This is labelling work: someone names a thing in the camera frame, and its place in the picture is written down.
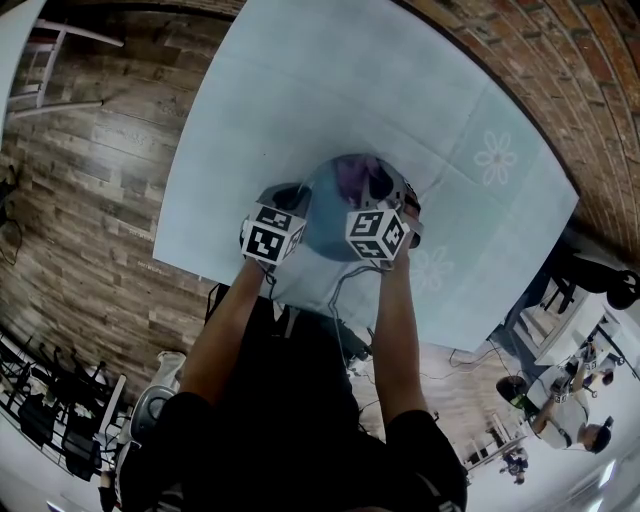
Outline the black green bag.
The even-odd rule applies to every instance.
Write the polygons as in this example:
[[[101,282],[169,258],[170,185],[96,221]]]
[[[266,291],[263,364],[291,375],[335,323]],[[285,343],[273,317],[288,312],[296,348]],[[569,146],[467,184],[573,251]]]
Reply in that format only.
[[[523,410],[529,386],[520,376],[507,376],[496,383],[498,394],[513,407]]]

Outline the light blue floral tablecloth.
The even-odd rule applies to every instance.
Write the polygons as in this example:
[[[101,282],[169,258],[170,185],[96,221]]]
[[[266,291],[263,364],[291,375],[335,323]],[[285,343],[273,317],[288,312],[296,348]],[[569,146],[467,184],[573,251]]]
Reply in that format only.
[[[578,196],[515,102],[391,0],[247,0],[197,92],[171,166],[155,259],[228,284],[239,233],[281,183],[331,200],[341,156],[415,190],[419,338],[472,351],[530,284]]]

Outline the black power adapter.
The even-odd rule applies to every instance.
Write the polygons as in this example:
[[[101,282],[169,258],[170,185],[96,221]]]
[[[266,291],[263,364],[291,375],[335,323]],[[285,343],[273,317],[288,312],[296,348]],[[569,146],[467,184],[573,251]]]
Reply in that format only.
[[[372,354],[370,346],[342,322],[338,323],[338,333],[342,352],[347,362],[354,358],[366,361]]]

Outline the person's right forearm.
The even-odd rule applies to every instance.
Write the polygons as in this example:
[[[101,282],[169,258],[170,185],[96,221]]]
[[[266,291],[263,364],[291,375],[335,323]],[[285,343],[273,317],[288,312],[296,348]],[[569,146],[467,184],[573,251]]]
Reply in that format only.
[[[393,268],[380,280],[372,338],[374,381],[385,439],[400,415],[428,410],[421,388],[420,347],[410,284],[409,248],[401,248]]]

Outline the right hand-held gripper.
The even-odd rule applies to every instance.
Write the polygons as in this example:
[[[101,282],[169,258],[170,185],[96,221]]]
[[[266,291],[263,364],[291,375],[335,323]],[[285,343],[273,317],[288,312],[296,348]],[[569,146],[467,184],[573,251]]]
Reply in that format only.
[[[384,199],[380,199],[381,179]],[[345,239],[364,260],[394,261],[406,240],[410,248],[421,241],[423,225],[417,196],[393,169],[376,167],[365,173],[361,207],[346,217]]]

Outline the black office chair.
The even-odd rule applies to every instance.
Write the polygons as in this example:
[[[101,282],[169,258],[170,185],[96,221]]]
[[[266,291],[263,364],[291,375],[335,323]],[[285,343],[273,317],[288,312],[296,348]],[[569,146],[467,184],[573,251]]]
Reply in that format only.
[[[640,299],[640,275],[585,259],[570,246],[557,244],[541,271],[557,283],[563,281],[591,294],[605,294],[615,310],[626,310]]]

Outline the blue round bowl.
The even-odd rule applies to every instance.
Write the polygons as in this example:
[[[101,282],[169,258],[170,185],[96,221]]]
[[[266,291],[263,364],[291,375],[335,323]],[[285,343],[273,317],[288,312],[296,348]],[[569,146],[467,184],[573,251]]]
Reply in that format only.
[[[335,174],[339,157],[334,157],[322,163],[311,174],[309,185],[312,197],[307,211],[307,228],[304,235],[304,243],[329,260],[352,262],[361,258],[346,242],[346,217],[349,212],[358,208],[351,206],[339,194]],[[379,157],[376,158],[381,161],[384,169],[397,171],[385,160]]]

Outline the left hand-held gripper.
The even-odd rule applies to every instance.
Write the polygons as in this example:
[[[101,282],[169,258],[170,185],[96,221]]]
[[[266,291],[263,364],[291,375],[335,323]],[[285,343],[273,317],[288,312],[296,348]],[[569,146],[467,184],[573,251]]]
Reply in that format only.
[[[311,188],[284,183],[265,189],[241,229],[242,254],[262,264],[282,264],[302,240]]]

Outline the person's black clothed torso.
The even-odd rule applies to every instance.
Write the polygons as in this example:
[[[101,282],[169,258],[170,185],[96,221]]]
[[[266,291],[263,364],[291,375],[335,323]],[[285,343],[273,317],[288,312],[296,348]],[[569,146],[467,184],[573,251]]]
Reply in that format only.
[[[259,299],[222,400],[163,406],[120,476],[123,512],[465,512],[464,470],[430,414],[365,433],[331,323]]]

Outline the black metal rack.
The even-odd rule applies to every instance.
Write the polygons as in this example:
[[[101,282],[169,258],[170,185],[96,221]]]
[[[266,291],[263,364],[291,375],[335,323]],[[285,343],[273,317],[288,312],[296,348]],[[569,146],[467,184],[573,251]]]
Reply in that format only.
[[[0,415],[70,475],[89,481],[110,464],[123,423],[126,376],[77,351],[18,340],[0,326]]]

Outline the white side table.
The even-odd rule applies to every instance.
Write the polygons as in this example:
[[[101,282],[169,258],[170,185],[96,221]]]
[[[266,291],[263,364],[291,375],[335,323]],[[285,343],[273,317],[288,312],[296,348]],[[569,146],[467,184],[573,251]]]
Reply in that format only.
[[[99,101],[47,104],[45,96],[58,55],[68,35],[98,41],[115,47],[124,42],[67,23],[41,17],[47,0],[25,0],[0,15],[0,130],[8,120],[73,109],[97,108]],[[26,82],[13,88],[21,58],[46,54],[48,60],[37,83]]]

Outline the purple fleece cloth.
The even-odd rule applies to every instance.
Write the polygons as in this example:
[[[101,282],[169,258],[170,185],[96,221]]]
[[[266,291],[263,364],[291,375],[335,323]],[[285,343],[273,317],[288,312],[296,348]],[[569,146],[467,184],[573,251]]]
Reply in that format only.
[[[361,194],[366,171],[376,167],[380,168],[380,172],[384,169],[378,158],[367,154],[351,154],[337,159],[335,174],[339,194],[354,208],[362,206]],[[382,200],[385,197],[385,192],[381,175],[380,179],[380,200]]]

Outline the person's left forearm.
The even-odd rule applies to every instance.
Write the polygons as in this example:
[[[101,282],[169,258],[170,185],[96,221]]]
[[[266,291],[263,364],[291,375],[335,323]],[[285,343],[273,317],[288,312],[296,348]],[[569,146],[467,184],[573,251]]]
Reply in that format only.
[[[264,278],[262,267],[247,258],[187,355],[180,393],[199,396],[211,405],[220,401]]]

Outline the white desk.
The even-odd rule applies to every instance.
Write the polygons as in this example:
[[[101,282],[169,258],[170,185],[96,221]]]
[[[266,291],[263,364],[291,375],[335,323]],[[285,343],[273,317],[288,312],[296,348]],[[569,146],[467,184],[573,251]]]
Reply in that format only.
[[[636,366],[640,358],[640,302],[613,309],[603,295],[580,292],[562,314],[539,305],[520,313],[514,331],[541,366],[558,365],[602,328]]]

